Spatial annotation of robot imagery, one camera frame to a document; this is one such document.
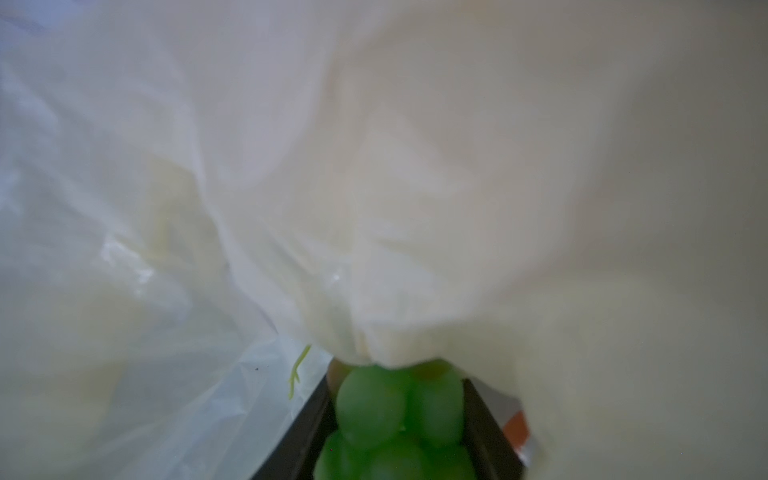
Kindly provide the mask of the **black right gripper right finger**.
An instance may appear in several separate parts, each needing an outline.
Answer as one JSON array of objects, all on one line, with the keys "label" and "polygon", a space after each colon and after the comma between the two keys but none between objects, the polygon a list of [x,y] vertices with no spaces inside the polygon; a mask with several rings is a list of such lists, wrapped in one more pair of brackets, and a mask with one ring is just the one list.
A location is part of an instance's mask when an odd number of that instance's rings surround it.
[{"label": "black right gripper right finger", "polygon": [[463,381],[464,434],[466,447],[476,478],[479,480],[520,480],[525,467],[474,384]]}]

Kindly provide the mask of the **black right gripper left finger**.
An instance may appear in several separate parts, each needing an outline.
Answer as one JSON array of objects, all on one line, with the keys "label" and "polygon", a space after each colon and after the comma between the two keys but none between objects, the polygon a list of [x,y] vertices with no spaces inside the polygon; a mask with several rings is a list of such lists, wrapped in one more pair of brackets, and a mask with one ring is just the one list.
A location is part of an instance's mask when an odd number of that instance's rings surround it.
[{"label": "black right gripper left finger", "polygon": [[327,437],[336,429],[327,379],[323,378],[252,480],[312,480]]}]

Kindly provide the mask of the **green fake grape bunch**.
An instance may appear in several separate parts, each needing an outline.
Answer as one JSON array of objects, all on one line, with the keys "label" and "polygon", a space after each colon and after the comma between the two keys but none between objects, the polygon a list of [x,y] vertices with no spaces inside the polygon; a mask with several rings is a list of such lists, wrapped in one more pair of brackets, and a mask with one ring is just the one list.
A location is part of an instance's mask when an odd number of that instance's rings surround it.
[{"label": "green fake grape bunch", "polygon": [[462,443],[463,379],[447,362],[403,369],[330,362],[326,384],[337,427],[315,479],[474,479]]}]

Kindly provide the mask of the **pale yellow printed plastic bag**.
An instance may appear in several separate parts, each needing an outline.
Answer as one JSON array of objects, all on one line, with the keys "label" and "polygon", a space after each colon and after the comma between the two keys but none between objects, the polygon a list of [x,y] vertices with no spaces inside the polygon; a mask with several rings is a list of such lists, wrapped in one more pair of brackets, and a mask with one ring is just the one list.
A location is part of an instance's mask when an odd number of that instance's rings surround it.
[{"label": "pale yellow printed plastic bag", "polygon": [[3,2],[2,477],[248,478],[330,355],[765,478],[766,3]]}]

